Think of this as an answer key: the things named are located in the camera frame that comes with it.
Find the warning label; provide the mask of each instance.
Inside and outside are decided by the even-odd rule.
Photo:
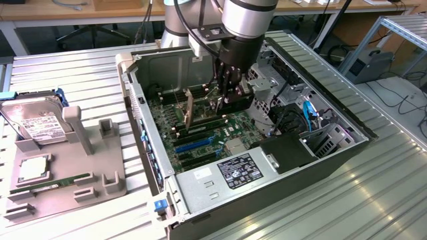
[[[217,167],[231,189],[236,189],[263,177],[248,153],[223,161]]]
[[[36,141],[56,139],[65,136],[56,116],[43,116],[23,119],[21,126]]]

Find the green circuit board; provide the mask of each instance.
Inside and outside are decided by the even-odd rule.
[[[148,101],[168,159],[176,173],[183,173],[219,159],[232,156],[233,154],[228,148],[227,141],[239,138],[241,142],[239,149],[247,150],[253,142],[264,138],[251,122],[251,117],[244,111],[217,117],[215,111],[212,111],[203,102],[203,100],[195,101],[192,108],[193,123],[203,120],[207,122],[191,126],[187,130],[181,110],[185,109],[187,102],[183,101],[179,104],[175,102],[173,104],[164,105],[159,99]],[[176,126],[180,126],[180,129],[173,131],[172,128]],[[187,141],[191,136],[195,135],[203,135],[204,137],[177,145],[177,140]],[[188,146],[199,141],[207,141],[208,139],[211,139],[209,144],[176,153],[179,147]]]

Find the hard drive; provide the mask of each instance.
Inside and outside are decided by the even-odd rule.
[[[39,145],[63,142],[65,133],[73,131],[63,120],[68,106],[64,92],[59,90],[25,92],[0,97],[0,114],[21,140],[33,139]]]

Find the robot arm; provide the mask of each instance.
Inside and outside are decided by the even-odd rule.
[[[212,78],[221,93],[216,112],[233,112],[244,108],[241,106],[245,102],[252,102],[253,99],[253,93],[241,79],[256,62],[277,0],[219,0],[223,12],[215,0],[175,1],[189,29],[197,31],[199,39],[204,43],[220,40],[219,52],[213,58]],[[175,1],[164,1],[167,7],[163,48],[188,44],[188,31],[179,18]]]

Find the motherboard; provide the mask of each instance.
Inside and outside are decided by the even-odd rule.
[[[244,152],[252,143],[264,139],[244,111],[215,114],[209,104],[216,99],[215,89],[196,87],[191,92],[191,97],[180,91],[159,94],[148,101],[176,173]]]

